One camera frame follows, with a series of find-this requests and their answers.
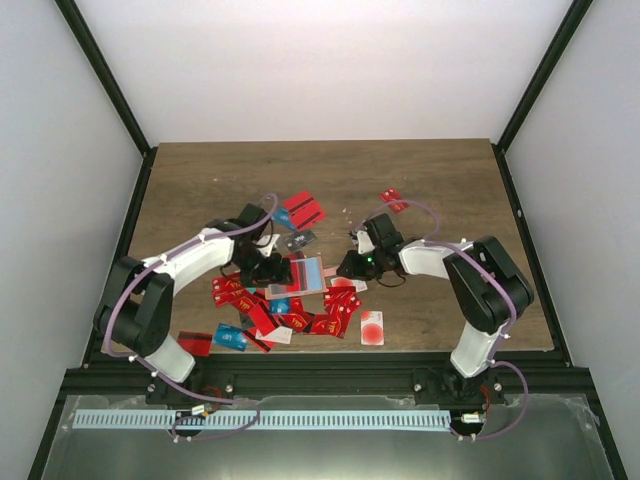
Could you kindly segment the red VIP card front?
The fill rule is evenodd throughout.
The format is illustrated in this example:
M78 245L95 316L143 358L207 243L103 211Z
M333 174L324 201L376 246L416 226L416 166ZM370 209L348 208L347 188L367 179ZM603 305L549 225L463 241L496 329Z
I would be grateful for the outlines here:
M291 261L291 273L293 284L290 286L292 292L305 292L309 290L309 280L307 279L307 260L295 259Z

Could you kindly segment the pink card holder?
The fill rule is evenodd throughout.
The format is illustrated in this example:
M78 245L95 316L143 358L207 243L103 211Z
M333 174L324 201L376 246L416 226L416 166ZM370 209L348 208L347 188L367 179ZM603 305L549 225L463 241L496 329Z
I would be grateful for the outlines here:
M324 293L328 290L324 265L320 257L293 259L291 284L270 284L265 289L267 300L300 297Z

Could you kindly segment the white card red circle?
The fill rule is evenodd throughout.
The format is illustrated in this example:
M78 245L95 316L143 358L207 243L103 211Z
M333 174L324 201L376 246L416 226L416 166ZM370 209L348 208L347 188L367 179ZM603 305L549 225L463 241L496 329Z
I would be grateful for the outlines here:
M361 313L361 344L365 346L384 344L384 317L381 311Z

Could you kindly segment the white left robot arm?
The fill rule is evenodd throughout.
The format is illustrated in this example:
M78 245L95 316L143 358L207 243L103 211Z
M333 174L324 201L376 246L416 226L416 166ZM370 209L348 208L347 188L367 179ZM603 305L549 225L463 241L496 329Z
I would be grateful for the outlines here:
M196 360L170 334L174 297L205 273L235 266L231 279L244 287L293 283L291 261L274 251L263 235L276 213L248 203L238 217L210 222L191 239L156 256L124 256L111 268L94 316L103 350L113 357L128 350L133 360L170 380L169 391L181 403L196 402L203 377L192 371Z

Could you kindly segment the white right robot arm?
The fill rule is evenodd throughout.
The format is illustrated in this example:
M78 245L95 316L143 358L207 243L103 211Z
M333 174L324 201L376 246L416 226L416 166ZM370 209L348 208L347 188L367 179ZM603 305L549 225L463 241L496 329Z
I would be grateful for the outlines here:
M502 243L491 235L458 243L406 239L387 214L365 221L351 237L356 247L337 267L341 277L367 282L393 272L450 282L466 324L451 353L455 370L445 376L444 389L455 402L471 400L480 390L478 375L494 363L499 341L534 301L532 286Z

